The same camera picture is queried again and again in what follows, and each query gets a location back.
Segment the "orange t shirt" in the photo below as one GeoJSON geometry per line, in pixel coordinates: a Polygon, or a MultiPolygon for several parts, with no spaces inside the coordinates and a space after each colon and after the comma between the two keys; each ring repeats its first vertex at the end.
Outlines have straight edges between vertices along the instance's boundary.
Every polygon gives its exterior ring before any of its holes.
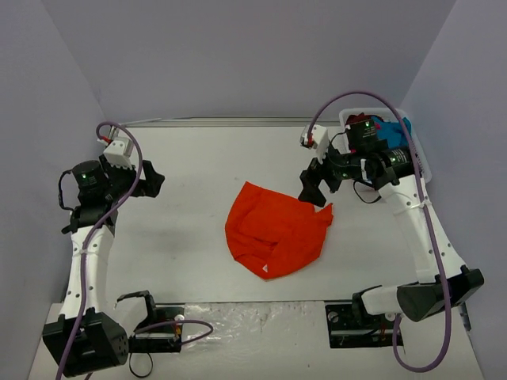
{"type": "Polygon", "coordinates": [[[316,261],[334,220],[333,205],[317,211],[310,203],[246,182],[225,223],[234,260],[271,280],[316,261]]]}

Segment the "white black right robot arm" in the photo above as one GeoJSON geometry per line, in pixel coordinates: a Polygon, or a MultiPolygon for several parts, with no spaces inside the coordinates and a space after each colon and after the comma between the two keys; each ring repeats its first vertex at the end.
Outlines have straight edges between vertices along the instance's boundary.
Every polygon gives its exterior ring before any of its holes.
{"type": "Polygon", "coordinates": [[[483,284],[480,270],[469,268],[453,248],[434,211],[420,172],[415,170],[408,146],[390,148],[377,135],[372,119],[346,126],[346,153],[333,147],[326,127],[307,126],[300,143],[316,156],[301,172],[303,185],[298,199],[324,207],[319,189],[325,182],[336,192],[342,181],[371,185],[384,200],[414,257],[417,280],[395,287],[377,286],[355,293],[353,321],[368,327],[380,314],[403,314],[421,321],[444,311],[446,305],[465,303],[483,284]]]}

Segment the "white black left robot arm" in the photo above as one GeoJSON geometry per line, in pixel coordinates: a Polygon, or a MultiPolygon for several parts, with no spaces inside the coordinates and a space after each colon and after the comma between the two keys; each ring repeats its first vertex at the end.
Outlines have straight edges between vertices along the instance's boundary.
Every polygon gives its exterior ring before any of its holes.
{"type": "Polygon", "coordinates": [[[58,365],[56,378],[125,364],[128,332],[107,310],[105,286],[118,208],[129,197],[155,198],[165,177],[148,160],[115,167],[101,155],[67,170],[78,185],[78,206],[62,230],[71,236],[72,262],[63,306],[44,325],[45,347],[58,365]]]}

